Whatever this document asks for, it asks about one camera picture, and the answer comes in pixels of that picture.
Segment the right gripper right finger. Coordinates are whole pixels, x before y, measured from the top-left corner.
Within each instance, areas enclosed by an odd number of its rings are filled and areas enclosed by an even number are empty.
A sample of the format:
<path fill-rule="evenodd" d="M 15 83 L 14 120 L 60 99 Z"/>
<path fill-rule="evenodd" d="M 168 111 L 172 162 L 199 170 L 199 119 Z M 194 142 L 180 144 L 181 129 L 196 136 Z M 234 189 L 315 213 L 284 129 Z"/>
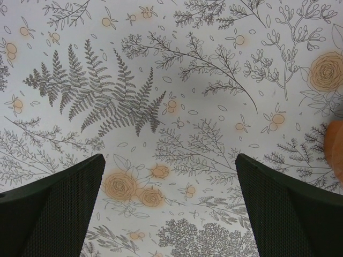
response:
<path fill-rule="evenodd" d="M 342 195 L 245 154 L 235 165 L 260 256 L 342 256 Z"/>

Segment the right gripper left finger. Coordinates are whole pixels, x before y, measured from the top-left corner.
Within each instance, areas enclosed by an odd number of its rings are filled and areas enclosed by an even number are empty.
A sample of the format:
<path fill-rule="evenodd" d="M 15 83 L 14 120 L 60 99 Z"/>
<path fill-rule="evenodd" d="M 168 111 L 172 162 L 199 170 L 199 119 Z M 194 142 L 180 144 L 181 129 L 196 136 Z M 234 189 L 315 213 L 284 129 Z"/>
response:
<path fill-rule="evenodd" d="M 96 154 L 1 193 L 1 256 L 80 256 L 104 170 Z"/>

